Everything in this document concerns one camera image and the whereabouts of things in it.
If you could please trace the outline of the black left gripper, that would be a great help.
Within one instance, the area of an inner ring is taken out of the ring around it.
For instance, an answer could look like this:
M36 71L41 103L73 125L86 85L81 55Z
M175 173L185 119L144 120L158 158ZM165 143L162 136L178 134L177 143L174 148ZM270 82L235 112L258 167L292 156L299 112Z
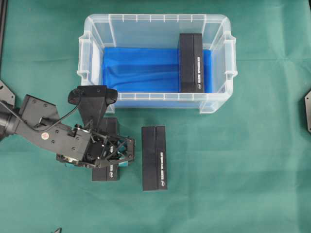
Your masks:
M121 135L95 132L81 160L56 155L56 160L65 167L102 168L118 164L128 166L135 159L135 140Z

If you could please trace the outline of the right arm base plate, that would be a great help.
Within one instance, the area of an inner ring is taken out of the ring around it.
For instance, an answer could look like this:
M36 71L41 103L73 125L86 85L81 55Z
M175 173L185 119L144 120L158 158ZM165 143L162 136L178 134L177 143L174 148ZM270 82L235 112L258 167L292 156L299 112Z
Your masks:
M307 130L309 133L311 133L311 91L309 91L305 95L304 103L305 103Z

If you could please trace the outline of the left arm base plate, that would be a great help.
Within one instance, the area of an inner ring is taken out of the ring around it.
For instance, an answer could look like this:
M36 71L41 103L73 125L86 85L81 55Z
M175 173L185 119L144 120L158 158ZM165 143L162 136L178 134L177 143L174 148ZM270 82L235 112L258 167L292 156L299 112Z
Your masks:
M0 81L0 140L14 134L13 126L16 117L13 115L15 108L15 94Z

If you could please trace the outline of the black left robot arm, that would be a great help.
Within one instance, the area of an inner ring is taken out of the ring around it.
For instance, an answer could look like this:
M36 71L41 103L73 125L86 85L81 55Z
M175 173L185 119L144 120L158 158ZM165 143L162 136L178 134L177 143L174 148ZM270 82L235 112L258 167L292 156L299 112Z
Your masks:
M57 161L90 169L126 164L135 158L135 141L118 133L116 118L105 118L108 96L90 97L78 89L69 96L75 107L60 117L55 104L26 95L22 106L0 102L0 137L20 135L54 152Z

